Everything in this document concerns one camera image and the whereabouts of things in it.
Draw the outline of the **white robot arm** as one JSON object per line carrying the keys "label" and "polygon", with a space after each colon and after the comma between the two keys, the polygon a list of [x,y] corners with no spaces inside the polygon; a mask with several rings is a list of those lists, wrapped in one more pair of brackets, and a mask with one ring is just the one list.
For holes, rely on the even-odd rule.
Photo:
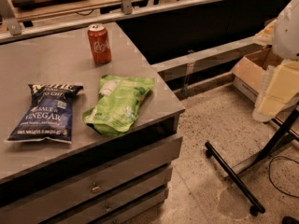
{"label": "white robot arm", "polygon": [[252,113],[255,120],[267,122],[299,92],[299,0],[291,0],[253,41],[271,45],[282,59],[278,66],[268,66]]}

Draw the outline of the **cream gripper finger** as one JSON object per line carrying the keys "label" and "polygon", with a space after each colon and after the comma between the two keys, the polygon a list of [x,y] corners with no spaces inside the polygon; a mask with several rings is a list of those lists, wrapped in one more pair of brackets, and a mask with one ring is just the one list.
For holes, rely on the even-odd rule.
{"label": "cream gripper finger", "polygon": [[283,60],[269,65],[263,75],[262,90],[255,102],[252,116],[260,122],[273,119],[299,92],[299,62]]}

